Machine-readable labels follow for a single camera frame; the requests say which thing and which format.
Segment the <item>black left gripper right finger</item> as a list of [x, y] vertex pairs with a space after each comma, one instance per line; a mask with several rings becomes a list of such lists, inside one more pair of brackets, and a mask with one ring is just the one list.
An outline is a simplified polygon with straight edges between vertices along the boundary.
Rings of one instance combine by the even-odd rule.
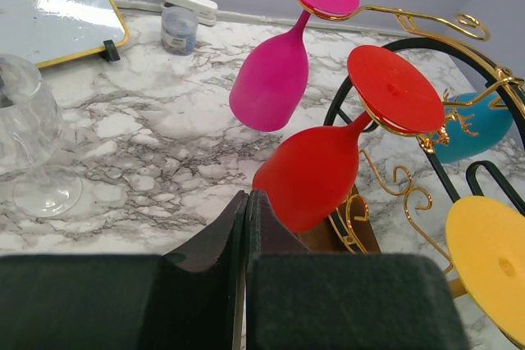
[[413, 254], [315, 253], [253, 191], [246, 211], [249, 349], [466, 349], [445, 277]]

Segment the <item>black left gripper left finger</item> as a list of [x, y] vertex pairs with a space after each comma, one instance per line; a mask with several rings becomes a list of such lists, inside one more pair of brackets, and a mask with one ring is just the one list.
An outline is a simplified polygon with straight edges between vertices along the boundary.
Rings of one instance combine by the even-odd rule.
[[163, 255], [3, 257], [2, 348], [239, 348], [247, 202]]

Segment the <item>blue wine glass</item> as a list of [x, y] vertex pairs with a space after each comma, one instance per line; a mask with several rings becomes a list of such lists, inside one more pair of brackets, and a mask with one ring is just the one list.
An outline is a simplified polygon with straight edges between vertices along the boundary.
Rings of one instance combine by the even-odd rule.
[[436, 144], [435, 154], [443, 164], [461, 161], [494, 147], [509, 131], [514, 120], [508, 109], [495, 109], [490, 103], [498, 98], [491, 93], [471, 107], [447, 107], [457, 111], [459, 120], [446, 125], [447, 145]]

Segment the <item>clear wine glass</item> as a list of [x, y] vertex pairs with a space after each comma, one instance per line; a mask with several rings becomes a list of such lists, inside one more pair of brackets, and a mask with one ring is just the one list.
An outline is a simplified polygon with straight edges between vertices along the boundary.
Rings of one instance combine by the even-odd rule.
[[82, 192], [72, 169], [49, 165], [62, 145], [62, 112], [39, 69], [1, 55], [1, 172], [15, 174], [14, 203], [26, 214], [52, 217], [71, 209]]

